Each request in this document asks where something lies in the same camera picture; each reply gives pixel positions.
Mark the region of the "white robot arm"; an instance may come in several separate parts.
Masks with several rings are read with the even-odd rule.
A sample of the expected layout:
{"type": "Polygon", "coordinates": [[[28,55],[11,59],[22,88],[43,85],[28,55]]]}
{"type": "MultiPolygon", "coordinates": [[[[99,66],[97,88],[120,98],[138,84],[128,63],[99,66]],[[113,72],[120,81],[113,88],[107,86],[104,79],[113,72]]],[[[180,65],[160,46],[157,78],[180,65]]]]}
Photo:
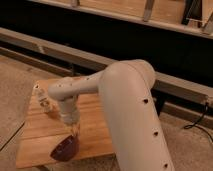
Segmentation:
{"type": "Polygon", "coordinates": [[[151,95],[155,80],[148,62],[117,61],[81,79],[60,79],[49,86],[48,94],[67,123],[74,121],[73,96],[99,94],[122,171],[175,171],[151,95]]]}

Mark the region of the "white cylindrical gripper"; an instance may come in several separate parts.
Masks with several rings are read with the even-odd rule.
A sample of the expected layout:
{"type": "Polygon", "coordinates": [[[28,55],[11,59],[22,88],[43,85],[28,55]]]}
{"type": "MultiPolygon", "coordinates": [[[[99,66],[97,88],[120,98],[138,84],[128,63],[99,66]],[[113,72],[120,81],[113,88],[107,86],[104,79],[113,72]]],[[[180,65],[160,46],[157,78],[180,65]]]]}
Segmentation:
{"type": "Polygon", "coordinates": [[[70,98],[64,101],[59,101],[58,106],[61,120],[65,124],[72,125],[77,123],[77,126],[74,125],[71,127],[71,135],[77,136],[81,130],[81,124],[78,123],[80,120],[80,112],[77,108],[77,99],[70,98]]]}

